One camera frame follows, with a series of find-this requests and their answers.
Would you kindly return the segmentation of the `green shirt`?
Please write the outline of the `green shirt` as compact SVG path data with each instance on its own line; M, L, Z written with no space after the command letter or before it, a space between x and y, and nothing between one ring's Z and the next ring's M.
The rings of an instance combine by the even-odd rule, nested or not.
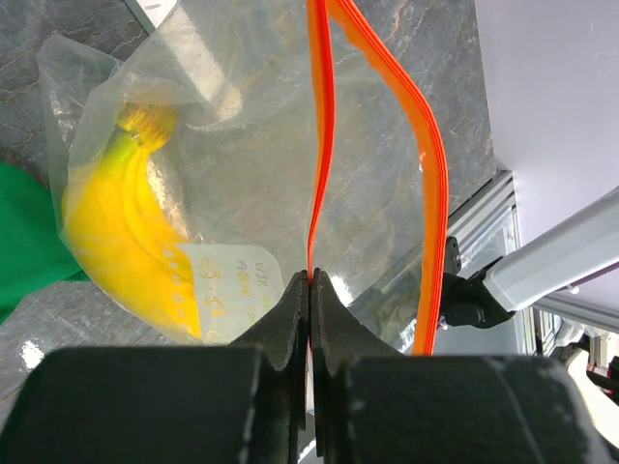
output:
M87 281L57 230L49 190L1 164L1 320L22 299L60 281Z

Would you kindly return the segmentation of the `white clothes rack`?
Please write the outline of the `white clothes rack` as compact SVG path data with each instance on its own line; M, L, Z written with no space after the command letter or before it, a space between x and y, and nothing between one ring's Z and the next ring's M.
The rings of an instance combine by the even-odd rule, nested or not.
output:
M152 34L162 24L177 3L177 0L125 0L148 34Z

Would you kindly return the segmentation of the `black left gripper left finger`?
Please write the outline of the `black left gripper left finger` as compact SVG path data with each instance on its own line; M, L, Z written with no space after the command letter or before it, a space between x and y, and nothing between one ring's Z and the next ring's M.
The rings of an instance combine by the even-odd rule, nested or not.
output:
M310 286L225 346L47 355L1 432L5 463L294 463L305 425Z

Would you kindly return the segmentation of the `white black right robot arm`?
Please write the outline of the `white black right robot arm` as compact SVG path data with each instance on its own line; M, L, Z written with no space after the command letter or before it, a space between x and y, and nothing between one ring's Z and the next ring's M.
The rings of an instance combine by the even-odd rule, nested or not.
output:
M465 279L444 275L440 318L489 329L543 297L618 268L618 190Z

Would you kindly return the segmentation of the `clear zip top bag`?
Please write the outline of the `clear zip top bag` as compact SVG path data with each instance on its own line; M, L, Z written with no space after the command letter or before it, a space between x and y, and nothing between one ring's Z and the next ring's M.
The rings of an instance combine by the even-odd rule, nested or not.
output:
M72 256L71 171L126 104L176 111L148 181L187 240L201 337L173 339L232 341L309 269L432 352L448 216L495 170L473 2L182 1L124 61L60 35L37 60Z

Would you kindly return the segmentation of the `yellow banana bunch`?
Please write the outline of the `yellow banana bunch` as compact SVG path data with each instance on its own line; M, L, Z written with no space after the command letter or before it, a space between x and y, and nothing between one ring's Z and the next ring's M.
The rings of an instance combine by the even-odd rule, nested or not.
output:
M171 138L170 106L126 104L98 160L73 169L63 232L82 270L118 305L179 340L200 339L186 243L148 181L151 155Z

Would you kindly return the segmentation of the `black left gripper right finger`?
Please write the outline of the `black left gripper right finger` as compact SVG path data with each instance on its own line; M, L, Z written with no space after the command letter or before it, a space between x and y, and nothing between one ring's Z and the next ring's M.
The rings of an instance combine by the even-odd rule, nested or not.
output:
M614 463L558 361L406 356L315 271L309 297L317 454L327 463Z

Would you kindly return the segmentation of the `aluminium frame rail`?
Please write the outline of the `aluminium frame rail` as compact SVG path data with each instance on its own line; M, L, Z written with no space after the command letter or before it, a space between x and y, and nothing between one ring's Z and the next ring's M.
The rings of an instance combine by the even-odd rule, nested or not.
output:
M513 176L500 172L450 218L460 270L469 278L491 262L519 249ZM562 292L515 313L488 329L446 326L437 333L437 354L550 355L561 331L582 336L618 332L618 312L598 304L571 302Z

